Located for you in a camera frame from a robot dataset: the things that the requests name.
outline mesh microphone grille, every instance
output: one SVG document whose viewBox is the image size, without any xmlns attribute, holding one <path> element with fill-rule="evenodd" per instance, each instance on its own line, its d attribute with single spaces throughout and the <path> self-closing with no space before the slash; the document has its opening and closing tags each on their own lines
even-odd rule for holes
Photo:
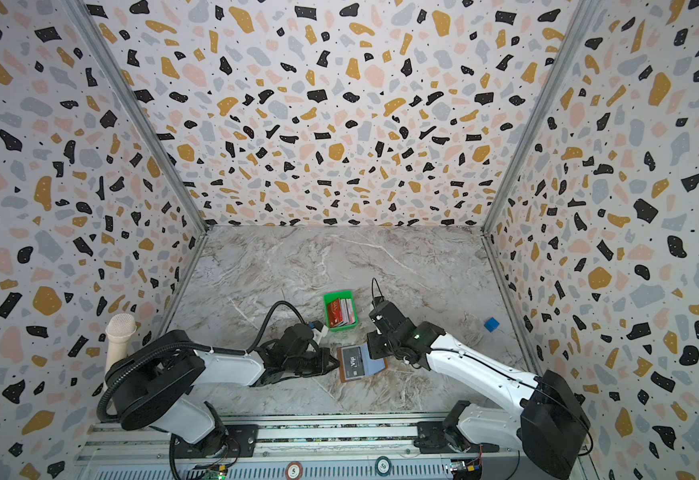
<svg viewBox="0 0 699 480">
<path fill-rule="evenodd" d="M 129 336 L 136 331 L 136 319 L 130 313 L 118 313 L 106 326 L 106 334 L 111 336 Z"/>
</svg>

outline card stack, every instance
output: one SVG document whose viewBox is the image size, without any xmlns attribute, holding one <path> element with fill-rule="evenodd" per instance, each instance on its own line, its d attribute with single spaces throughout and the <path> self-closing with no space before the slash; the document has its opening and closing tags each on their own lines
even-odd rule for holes
<svg viewBox="0 0 699 480">
<path fill-rule="evenodd" d="M 328 326 L 352 325 L 355 322 L 355 309 L 352 300 L 337 298 L 328 304 Z"/>
</svg>

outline robotic arm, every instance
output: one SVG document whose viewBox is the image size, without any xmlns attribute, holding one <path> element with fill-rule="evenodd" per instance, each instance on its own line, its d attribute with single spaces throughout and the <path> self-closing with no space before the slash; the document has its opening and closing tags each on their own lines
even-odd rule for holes
<svg viewBox="0 0 699 480">
<path fill-rule="evenodd" d="M 476 352 L 430 322 L 418 326 L 383 296 L 375 297 L 370 313 L 376 331 L 368 334 L 371 358 L 395 356 L 412 366 L 453 377 L 486 395 L 509 413 L 509 421 L 486 422 L 481 408 L 457 402 L 443 421 L 437 438 L 419 438 L 415 446 L 467 452 L 480 443 L 523 450 L 546 473 L 568 478 L 589 435 L 589 420 L 556 373 L 543 377 L 513 369 Z M 259 345 L 272 312 L 286 305 L 300 323 L 278 340 Z M 187 393 L 201 383 L 264 386 L 299 377 L 325 375 L 338 360 L 319 342 L 328 332 L 321 322 L 304 322 L 287 302 L 270 309 L 256 341 L 247 350 L 213 348 L 191 342 L 174 330 L 114 363 L 106 373 L 107 390 L 96 414 L 102 422 L 119 422 L 123 429 L 152 426 L 181 437 L 182 456 L 201 458 L 218 453 L 229 430 L 216 410 L 193 402 Z M 106 408 L 114 402 L 117 415 Z"/>
</svg>

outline back wall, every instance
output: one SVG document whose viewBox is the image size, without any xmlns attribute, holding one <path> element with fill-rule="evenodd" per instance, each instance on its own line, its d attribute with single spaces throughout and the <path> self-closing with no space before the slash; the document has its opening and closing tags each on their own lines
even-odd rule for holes
<svg viewBox="0 0 699 480">
<path fill-rule="evenodd" d="M 94 4 L 201 214 L 251 225 L 482 224 L 575 6 Z"/>
</svg>

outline gray marble surface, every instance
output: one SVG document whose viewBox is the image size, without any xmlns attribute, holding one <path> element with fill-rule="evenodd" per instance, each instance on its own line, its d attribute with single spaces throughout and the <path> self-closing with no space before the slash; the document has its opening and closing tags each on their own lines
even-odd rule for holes
<svg viewBox="0 0 699 480">
<path fill-rule="evenodd" d="M 374 330 L 373 277 L 414 323 L 440 325 L 475 350 L 526 369 L 478 229 L 216 226 L 170 328 L 208 345 L 245 349 L 274 302 L 287 300 L 305 320 L 325 321 L 322 296 L 351 290 L 360 323 L 322 341 L 335 355 L 335 347 L 362 343 Z M 489 332 L 483 323 L 492 316 L 500 325 Z M 281 307 L 262 341 L 279 338 L 294 322 Z M 261 388 L 201 385 L 192 396 L 225 414 L 447 412 L 461 399 L 493 406 L 454 379 L 394 358 L 387 370 L 348 383 L 336 370 Z"/>
</svg>

